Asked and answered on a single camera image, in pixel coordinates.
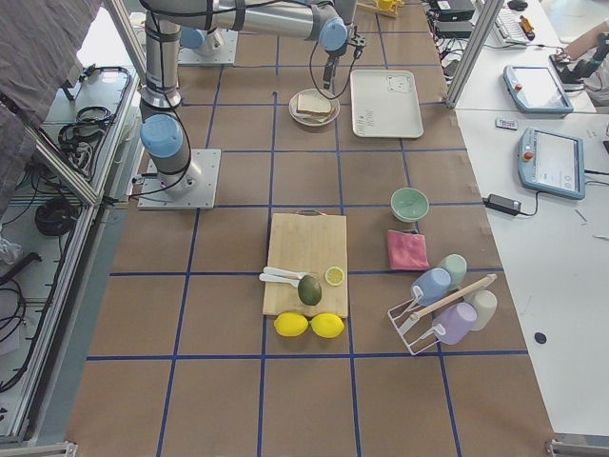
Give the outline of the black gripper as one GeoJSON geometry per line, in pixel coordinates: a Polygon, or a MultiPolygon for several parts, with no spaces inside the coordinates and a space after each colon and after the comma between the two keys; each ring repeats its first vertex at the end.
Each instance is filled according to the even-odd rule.
{"type": "Polygon", "coordinates": [[[353,60],[358,60],[366,46],[365,38],[359,34],[356,26],[323,28],[323,48],[327,54],[324,64],[323,88],[330,89],[333,71],[340,59],[349,51],[353,51],[353,60]]]}

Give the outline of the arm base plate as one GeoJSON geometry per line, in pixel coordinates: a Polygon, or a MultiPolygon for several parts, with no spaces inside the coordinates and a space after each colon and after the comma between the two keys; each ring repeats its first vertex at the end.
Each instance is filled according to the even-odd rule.
{"type": "Polygon", "coordinates": [[[232,30],[182,28],[178,63],[180,66],[232,65],[238,33],[232,30]]]}
{"type": "Polygon", "coordinates": [[[219,149],[194,149],[186,176],[177,183],[180,174],[158,174],[149,160],[147,173],[153,173],[153,176],[143,181],[137,207],[143,210],[212,209],[220,162],[219,149]]]}

